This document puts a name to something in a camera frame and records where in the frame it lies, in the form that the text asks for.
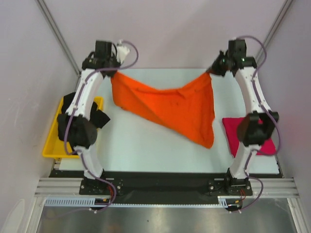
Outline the orange t shirt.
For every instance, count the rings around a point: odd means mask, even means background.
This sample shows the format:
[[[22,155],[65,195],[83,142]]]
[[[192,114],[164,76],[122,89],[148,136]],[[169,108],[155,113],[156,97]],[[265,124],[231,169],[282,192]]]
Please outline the orange t shirt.
[[[215,113],[209,73],[175,89],[156,89],[120,72],[111,78],[111,84],[116,106],[212,148]]]

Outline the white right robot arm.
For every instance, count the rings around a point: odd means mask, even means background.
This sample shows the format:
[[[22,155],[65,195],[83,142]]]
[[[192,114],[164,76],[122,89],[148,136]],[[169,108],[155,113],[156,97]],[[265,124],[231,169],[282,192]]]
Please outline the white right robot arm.
[[[229,180],[224,182],[224,189],[230,195],[241,190],[241,182],[249,178],[248,165],[252,156],[261,152],[262,145],[278,130],[279,114],[272,111],[265,100],[258,77],[261,66],[253,56],[247,55],[246,39],[259,41],[250,35],[229,40],[227,51],[220,51],[206,70],[218,76],[230,72],[240,87],[245,105],[246,115],[237,128],[238,151],[227,172]]]

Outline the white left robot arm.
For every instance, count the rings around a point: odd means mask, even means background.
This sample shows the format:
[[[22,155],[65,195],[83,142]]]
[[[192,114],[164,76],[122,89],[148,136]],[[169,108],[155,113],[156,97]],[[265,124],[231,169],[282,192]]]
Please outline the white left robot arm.
[[[72,152],[79,155],[84,176],[92,179],[90,188],[97,194],[107,190],[107,181],[100,178],[104,169],[96,152],[97,127],[91,122],[91,109],[105,76],[111,77],[117,71],[128,52],[122,42],[96,41],[95,50],[82,63],[80,83],[63,115],[64,143],[69,143]]]

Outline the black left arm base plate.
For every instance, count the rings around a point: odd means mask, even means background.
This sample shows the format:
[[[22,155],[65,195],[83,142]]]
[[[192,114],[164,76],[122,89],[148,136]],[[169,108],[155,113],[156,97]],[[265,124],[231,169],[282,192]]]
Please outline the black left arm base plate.
[[[107,179],[116,188],[116,195],[122,194],[123,180],[121,179]],[[113,191],[112,187],[106,183],[99,180],[93,180],[88,178],[83,178],[80,184],[79,194],[80,195],[109,195]]]

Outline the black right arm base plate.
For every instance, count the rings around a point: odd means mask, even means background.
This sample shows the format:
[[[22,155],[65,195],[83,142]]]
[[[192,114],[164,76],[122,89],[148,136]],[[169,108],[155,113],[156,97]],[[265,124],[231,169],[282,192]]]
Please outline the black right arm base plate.
[[[231,184],[229,181],[216,178],[208,181],[207,194],[210,196],[252,196],[253,191],[248,179],[238,184]]]

